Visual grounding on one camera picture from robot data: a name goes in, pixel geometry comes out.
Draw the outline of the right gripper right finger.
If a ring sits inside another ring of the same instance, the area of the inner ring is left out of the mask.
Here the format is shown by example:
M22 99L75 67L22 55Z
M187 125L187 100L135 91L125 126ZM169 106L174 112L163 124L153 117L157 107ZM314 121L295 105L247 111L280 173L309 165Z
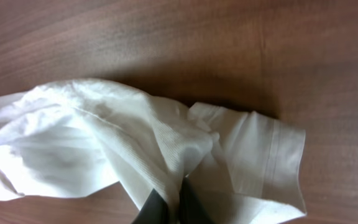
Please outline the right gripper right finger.
M184 178L181 185L178 219L181 224L214 224L188 178Z

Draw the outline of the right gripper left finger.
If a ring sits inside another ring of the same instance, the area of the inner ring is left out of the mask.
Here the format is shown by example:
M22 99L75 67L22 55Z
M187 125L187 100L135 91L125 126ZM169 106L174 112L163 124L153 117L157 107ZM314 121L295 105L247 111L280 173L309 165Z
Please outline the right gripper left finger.
M131 224L168 224L169 215L166 201L153 189Z

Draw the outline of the white polo shirt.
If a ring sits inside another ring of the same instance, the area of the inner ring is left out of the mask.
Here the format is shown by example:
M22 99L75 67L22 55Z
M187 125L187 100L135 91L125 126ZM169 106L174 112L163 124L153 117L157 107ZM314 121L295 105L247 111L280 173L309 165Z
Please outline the white polo shirt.
M255 111L152 96L97 79L0 96L0 201L82 198L120 183L139 211L155 189L180 223L188 178L214 223L306 215L305 132Z

